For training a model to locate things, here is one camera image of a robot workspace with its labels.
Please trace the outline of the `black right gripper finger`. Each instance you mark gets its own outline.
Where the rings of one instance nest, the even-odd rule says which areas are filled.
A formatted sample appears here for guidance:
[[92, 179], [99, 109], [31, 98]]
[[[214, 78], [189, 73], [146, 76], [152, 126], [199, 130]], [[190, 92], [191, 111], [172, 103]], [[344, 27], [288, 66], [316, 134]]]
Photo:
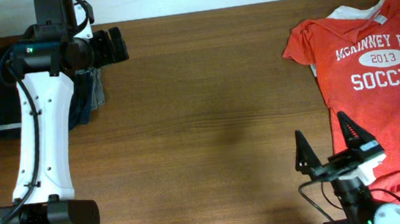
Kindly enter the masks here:
[[349, 118], [345, 112], [339, 111], [337, 117], [345, 144], [349, 149], [358, 149], [362, 145], [376, 139], [369, 131], [366, 131]]
[[314, 174], [322, 167], [309, 142], [300, 130], [295, 131], [296, 160], [295, 170], [302, 174]]

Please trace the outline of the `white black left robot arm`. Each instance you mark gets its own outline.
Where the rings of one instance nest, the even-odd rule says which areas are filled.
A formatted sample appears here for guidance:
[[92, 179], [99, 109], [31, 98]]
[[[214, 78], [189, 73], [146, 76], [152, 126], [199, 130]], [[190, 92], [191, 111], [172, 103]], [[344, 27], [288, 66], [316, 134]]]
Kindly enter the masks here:
[[10, 206], [0, 224], [100, 224], [98, 205], [77, 200], [70, 175], [71, 75], [128, 60], [120, 30], [92, 31], [84, 0], [33, 0], [36, 22], [8, 49], [0, 72], [15, 80], [21, 107], [21, 153]]

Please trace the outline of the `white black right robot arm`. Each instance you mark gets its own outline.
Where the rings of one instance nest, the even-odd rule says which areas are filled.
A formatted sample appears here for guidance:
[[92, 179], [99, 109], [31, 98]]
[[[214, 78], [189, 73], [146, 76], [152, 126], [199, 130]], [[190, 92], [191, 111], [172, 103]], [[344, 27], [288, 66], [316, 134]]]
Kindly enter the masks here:
[[[373, 198], [369, 188], [376, 181], [374, 169], [386, 158], [384, 148], [345, 112], [338, 112], [337, 117], [346, 149], [329, 157], [325, 164], [319, 161], [304, 134], [295, 131], [295, 170], [310, 178], [298, 187], [299, 194], [327, 218], [324, 224], [400, 224], [400, 197], [384, 189], [398, 203], [380, 201]], [[334, 220], [304, 193], [307, 186], [325, 182], [331, 184], [345, 220]]]

